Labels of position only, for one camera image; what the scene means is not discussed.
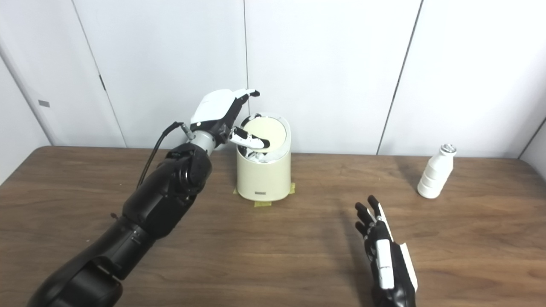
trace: white wall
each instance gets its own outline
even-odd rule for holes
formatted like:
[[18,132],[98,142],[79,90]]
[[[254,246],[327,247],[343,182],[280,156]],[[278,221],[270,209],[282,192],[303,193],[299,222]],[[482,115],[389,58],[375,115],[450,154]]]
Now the white wall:
[[129,147],[153,147],[207,93],[247,86],[242,0],[74,2]]
[[36,148],[50,145],[0,58],[0,184]]
[[0,0],[0,48],[54,145],[125,146],[71,1]]
[[251,112],[286,117],[295,152],[375,154],[419,3],[246,1]]
[[546,2],[424,1],[379,153],[518,157],[546,116]]
[[546,125],[538,131],[521,159],[529,163],[542,178],[546,179]]
[[546,115],[540,1],[425,1],[383,139],[419,0],[74,3],[93,54],[70,1],[0,0],[0,51],[55,145],[152,147],[247,82],[296,152],[517,157]]

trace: bottle cap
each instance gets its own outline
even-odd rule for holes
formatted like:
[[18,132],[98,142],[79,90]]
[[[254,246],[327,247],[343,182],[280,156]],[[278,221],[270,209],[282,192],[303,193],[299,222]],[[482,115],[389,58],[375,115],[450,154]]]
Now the bottle cap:
[[452,144],[443,144],[440,146],[440,153],[444,154],[445,156],[455,156],[457,153],[457,148],[455,148],[455,146]]

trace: white robotic hand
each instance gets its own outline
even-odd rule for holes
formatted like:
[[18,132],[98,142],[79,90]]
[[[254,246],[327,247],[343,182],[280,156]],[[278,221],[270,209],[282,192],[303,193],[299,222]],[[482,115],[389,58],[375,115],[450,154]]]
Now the white robotic hand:
[[191,119],[191,128],[182,126],[190,140],[196,134],[208,133],[212,136],[213,148],[227,141],[252,149],[269,147],[269,141],[233,126],[242,105],[249,96],[257,97],[260,93],[253,89],[242,88],[238,91],[218,90],[207,94],[199,103]]
[[355,226],[364,237],[366,254],[371,262],[373,303],[377,307],[415,307],[417,277],[407,246],[393,240],[379,201],[370,195],[368,203],[373,214],[361,203],[356,203],[360,221]]

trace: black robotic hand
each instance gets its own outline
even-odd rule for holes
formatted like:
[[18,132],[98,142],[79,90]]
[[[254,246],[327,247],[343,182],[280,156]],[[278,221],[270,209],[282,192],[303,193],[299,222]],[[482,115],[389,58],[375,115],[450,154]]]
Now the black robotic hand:
[[364,248],[371,261],[373,304],[415,307],[417,278],[407,246],[394,242],[383,208],[373,195],[368,197],[368,203],[373,215],[361,203],[356,203],[355,208],[360,219],[356,228],[364,237]]

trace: cream trash can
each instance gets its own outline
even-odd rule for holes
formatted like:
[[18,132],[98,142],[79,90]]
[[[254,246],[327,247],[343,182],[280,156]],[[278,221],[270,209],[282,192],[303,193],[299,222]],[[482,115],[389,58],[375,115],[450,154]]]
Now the cream trash can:
[[290,192],[290,126],[286,119],[269,113],[256,113],[241,128],[258,138],[267,139],[266,149],[237,146],[237,191],[255,202],[273,202]]

